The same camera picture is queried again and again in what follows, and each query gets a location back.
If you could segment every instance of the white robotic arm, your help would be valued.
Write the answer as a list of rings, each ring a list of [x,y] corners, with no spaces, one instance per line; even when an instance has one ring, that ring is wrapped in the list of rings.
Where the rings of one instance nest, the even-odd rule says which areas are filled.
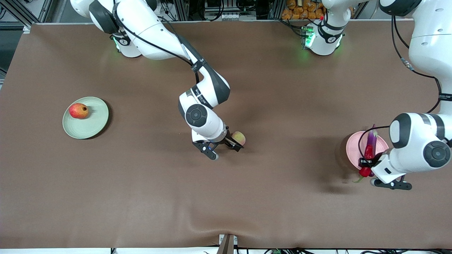
[[[191,64],[194,73],[203,75],[203,80],[179,97],[179,111],[192,129],[193,144],[211,160],[218,158],[214,149],[219,144],[226,144],[236,151],[243,148],[212,111],[229,97],[230,87],[226,80],[185,38],[165,28],[151,9],[151,0],[113,1],[94,0],[89,5],[89,15],[99,29],[115,36],[115,40],[122,44],[121,52],[124,55],[137,52],[152,60],[177,56]],[[77,7],[84,13],[80,3]]]
[[[339,47],[344,28],[350,20],[349,7],[361,2],[365,0],[322,0],[326,8],[325,18],[307,25],[312,32],[309,32],[305,46],[317,55],[333,53]]]
[[[410,60],[417,69],[435,76],[443,88],[438,114],[403,113],[392,122],[389,133],[394,148],[372,167],[378,179],[388,184],[406,173],[439,169],[451,159],[452,1],[380,0],[380,5],[397,16],[414,10]]]

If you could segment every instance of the brown tablecloth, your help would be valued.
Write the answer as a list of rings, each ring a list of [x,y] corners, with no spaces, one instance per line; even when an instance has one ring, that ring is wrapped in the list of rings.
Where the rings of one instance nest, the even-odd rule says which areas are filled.
[[[1,248],[204,246],[222,233],[254,248],[452,248],[451,165],[391,191],[352,183],[335,156],[348,134],[436,101],[397,58],[390,22],[351,22],[324,57],[277,22],[174,27],[231,85],[215,111],[245,149],[210,161],[191,144],[181,60],[127,59],[95,26],[34,25],[0,91]],[[405,38],[412,28],[399,22]],[[61,119],[85,96],[113,117],[76,140]]]

